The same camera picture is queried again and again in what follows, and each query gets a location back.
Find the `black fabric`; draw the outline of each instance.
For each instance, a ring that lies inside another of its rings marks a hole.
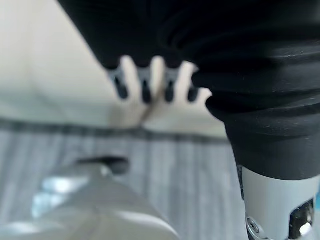
[[[174,50],[159,46],[156,36],[140,21],[129,0],[58,0],[106,69],[114,69],[124,55],[138,67],[162,56],[167,66],[179,67]]]
[[[199,67],[193,83],[212,91],[207,107],[239,165],[284,180],[320,174],[320,0],[131,1],[162,47]],[[103,63],[101,19],[67,12]]]

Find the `black ribbed rubber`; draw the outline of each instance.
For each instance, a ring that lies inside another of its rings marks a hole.
[[[238,165],[276,179],[320,174],[319,0],[151,0],[159,41],[195,63]]]

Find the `silver metal object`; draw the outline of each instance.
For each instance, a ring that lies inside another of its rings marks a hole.
[[[250,228],[252,231],[254,231],[256,234],[260,232],[259,227],[255,223],[255,221],[253,221],[251,218],[248,217],[246,219],[246,223],[247,223],[247,227]]]
[[[247,229],[253,239],[308,237],[313,230],[320,176],[288,181],[262,176],[245,167],[241,173]]]
[[[30,221],[0,227],[0,240],[179,240],[144,199],[107,167],[80,164],[46,178]]]

